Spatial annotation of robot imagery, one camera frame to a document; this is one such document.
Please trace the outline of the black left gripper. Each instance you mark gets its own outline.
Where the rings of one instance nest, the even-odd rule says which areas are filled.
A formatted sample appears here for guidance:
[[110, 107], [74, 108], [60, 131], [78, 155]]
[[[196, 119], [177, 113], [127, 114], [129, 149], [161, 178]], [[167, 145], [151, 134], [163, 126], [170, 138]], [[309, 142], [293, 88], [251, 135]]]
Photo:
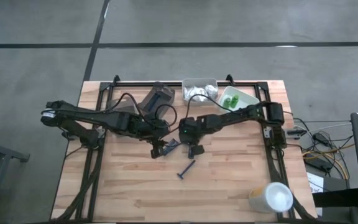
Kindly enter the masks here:
[[163, 119], [146, 118], [139, 114], [128, 113], [126, 136], [136, 139], [154, 139], [151, 141], [151, 158], [156, 159], [163, 155], [165, 141], [158, 140], [168, 134], [170, 128]]

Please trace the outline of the black power adapter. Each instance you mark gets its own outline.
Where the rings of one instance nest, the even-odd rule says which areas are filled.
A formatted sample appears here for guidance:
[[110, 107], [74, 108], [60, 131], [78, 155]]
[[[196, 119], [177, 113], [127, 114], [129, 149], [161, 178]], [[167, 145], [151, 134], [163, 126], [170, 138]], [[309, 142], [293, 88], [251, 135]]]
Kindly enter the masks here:
[[318, 169], [323, 172], [330, 172], [331, 169], [333, 168], [333, 165], [329, 161], [325, 161], [320, 158], [310, 159], [309, 157], [307, 157], [306, 159], [303, 160], [306, 165], [314, 167], [315, 169]]

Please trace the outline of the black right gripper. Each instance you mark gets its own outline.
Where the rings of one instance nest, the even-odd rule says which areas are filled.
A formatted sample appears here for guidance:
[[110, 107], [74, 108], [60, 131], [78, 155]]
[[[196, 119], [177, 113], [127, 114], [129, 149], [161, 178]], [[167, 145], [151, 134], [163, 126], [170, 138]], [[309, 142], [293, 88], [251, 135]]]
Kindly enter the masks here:
[[211, 134], [211, 130], [202, 127], [201, 121], [197, 121], [194, 118], [183, 118], [180, 120], [178, 130], [179, 138], [182, 143], [197, 145], [193, 147], [194, 155], [204, 153], [204, 146], [198, 144], [203, 136]]

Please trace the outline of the yellow white wipes canister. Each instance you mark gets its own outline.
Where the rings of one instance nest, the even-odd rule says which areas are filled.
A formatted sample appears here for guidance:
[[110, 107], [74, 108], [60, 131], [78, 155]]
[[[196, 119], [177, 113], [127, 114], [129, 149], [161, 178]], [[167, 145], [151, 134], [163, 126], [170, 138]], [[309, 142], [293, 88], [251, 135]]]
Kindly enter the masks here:
[[271, 182], [252, 189], [249, 204], [257, 212], [283, 213], [292, 208], [293, 194], [283, 183]]

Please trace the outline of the clear bag of cotton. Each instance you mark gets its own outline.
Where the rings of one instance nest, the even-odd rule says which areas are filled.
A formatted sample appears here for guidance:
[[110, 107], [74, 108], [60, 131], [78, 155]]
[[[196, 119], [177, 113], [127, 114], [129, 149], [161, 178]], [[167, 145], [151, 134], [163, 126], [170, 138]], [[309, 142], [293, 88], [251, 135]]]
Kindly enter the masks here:
[[190, 88], [185, 88], [183, 90], [183, 98], [184, 98], [184, 100], [189, 101], [191, 99], [191, 97], [197, 93], [198, 93], [198, 88], [195, 86], [190, 87]]
[[196, 101], [204, 102], [208, 101], [208, 92], [203, 88], [196, 88], [195, 89], [196, 96], [193, 98]]
[[205, 91], [210, 98], [216, 98], [218, 96], [218, 87], [214, 85], [206, 85]]

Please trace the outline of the grey translucent plastic bin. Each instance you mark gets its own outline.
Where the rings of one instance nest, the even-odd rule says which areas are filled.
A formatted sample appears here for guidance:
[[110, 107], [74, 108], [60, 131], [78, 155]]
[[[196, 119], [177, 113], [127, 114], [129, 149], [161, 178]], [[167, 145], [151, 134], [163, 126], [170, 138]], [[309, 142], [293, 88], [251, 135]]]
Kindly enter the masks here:
[[[144, 109], [144, 107], [154, 93], [158, 93], [160, 95], [160, 99], [159, 99], [156, 107], [154, 108], [154, 110], [151, 112], [148, 112]], [[148, 92], [146, 97], [139, 103], [139, 108], [144, 112], [144, 114], [154, 113], [154, 112], [156, 112], [157, 108], [160, 105], [172, 104], [174, 101], [174, 98], [175, 98], [175, 90], [174, 89], [163, 84], [162, 82], [155, 82], [152, 89]]]
[[126, 112], [137, 114], [135, 105], [132, 100], [128, 98], [124, 98], [120, 101], [120, 103], [114, 107], [114, 105], [118, 102], [118, 99], [109, 100], [106, 103], [106, 113], [112, 113], [113, 111]]

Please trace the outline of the white paper sheet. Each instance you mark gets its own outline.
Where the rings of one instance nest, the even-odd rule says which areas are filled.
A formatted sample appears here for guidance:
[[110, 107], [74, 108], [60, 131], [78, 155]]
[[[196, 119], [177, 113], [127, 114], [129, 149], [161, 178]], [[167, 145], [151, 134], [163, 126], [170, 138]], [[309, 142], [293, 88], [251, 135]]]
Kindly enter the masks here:
[[309, 172], [307, 172], [306, 174], [308, 177], [311, 192], [313, 194], [323, 192], [324, 178]]

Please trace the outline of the white plastic bin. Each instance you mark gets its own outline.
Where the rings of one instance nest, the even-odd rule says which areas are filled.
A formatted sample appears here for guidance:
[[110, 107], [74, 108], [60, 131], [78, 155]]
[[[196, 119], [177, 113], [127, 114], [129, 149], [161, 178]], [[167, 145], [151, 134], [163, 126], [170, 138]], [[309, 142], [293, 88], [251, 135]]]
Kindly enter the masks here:
[[219, 95], [217, 102], [220, 106], [224, 106], [224, 101], [226, 98], [232, 99], [234, 96], [238, 96], [238, 102], [234, 108], [230, 108], [231, 111], [235, 111], [240, 108], [246, 108], [249, 105], [254, 105], [260, 102], [260, 100], [255, 97], [254, 88], [249, 86], [227, 86], [225, 88], [219, 87], [218, 93]]
[[[187, 78], [187, 79], [184, 79], [182, 81], [182, 84], [181, 84], [181, 88], [182, 88], [182, 97], [183, 97], [183, 90], [185, 88], [190, 88], [190, 87], [197, 87], [197, 88], [203, 88], [205, 89], [205, 86], [206, 85], [214, 85], [216, 87], [218, 87], [218, 83], [217, 83], [217, 80], [214, 79], [214, 78]], [[186, 101], [184, 100], [183, 98], [183, 101], [185, 102], [185, 104], [187, 105], [188, 103], [190, 103], [191, 105], [212, 105], [213, 104], [213, 101], [216, 101], [217, 97], [216, 98], [210, 98], [208, 96], [208, 101], [204, 101], [204, 102], [199, 102], [199, 101], [196, 101], [194, 100], [193, 98], [196, 96], [193, 95], [191, 97], [191, 99], [189, 101]]]

